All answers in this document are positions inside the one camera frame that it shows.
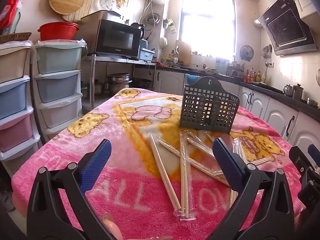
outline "pink drawer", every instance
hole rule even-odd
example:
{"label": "pink drawer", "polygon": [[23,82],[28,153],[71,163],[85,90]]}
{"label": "pink drawer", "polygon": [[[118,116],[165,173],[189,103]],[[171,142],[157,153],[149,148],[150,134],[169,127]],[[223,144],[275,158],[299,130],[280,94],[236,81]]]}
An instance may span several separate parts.
{"label": "pink drawer", "polygon": [[30,115],[12,120],[0,127],[0,150],[6,152],[31,137]]}

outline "blue gripper pad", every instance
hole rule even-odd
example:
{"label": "blue gripper pad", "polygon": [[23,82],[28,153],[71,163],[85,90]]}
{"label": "blue gripper pad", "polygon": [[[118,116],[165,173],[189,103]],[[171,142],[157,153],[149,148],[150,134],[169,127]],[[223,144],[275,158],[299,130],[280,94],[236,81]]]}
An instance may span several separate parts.
{"label": "blue gripper pad", "polygon": [[93,188],[110,156],[111,143],[105,140],[100,147],[95,150],[93,157],[81,172],[81,184],[79,188],[82,194]]}
{"label": "blue gripper pad", "polygon": [[320,167],[320,152],[313,144],[308,147],[308,154],[315,161],[315,163]]}
{"label": "blue gripper pad", "polygon": [[221,138],[215,139],[212,144],[212,151],[223,171],[230,187],[241,193],[244,190],[244,168],[245,163],[236,153],[230,152]]}

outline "red bowl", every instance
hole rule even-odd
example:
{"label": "red bowl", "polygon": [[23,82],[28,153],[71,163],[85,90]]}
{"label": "red bowl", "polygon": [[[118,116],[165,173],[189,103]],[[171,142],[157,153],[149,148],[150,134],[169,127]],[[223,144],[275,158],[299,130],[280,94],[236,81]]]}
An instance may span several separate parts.
{"label": "red bowl", "polygon": [[76,23],[52,22],[41,25],[38,32],[40,32],[41,41],[72,40],[78,30],[79,25]]}

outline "black cabinet handle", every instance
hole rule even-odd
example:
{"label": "black cabinet handle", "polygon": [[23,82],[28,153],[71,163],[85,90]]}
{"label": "black cabinet handle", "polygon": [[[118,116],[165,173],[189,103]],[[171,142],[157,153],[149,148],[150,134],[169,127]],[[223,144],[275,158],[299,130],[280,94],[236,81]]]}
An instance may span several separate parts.
{"label": "black cabinet handle", "polygon": [[293,115],[292,118],[290,119],[289,124],[288,124],[288,127],[287,127],[287,130],[285,131],[285,135],[286,135],[287,137],[289,136],[288,130],[289,130],[290,124],[291,124],[291,122],[292,122],[293,120],[294,120],[294,115]]}
{"label": "black cabinet handle", "polygon": [[249,96],[251,95],[251,93],[248,95],[248,99],[247,99],[247,103],[249,104]]}
{"label": "black cabinet handle", "polygon": [[252,105],[251,99],[252,99],[253,95],[254,95],[254,93],[252,93],[252,95],[251,95],[251,97],[250,97],[250,105]]}

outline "hand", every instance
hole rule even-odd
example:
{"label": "hand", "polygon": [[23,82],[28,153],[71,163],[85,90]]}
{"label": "hand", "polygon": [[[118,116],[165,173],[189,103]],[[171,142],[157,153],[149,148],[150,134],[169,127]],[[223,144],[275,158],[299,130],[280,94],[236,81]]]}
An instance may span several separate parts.
{"label": "hand", "polygon": [[[121,231],[119,227],[114,223],[113,217],[110,213],[105,213],[102,218],[103,224],[112,233],[117,240],[123,240]],[[161,237],[151,237],[145,240],[171,240],[172,236],[161,236]]]}

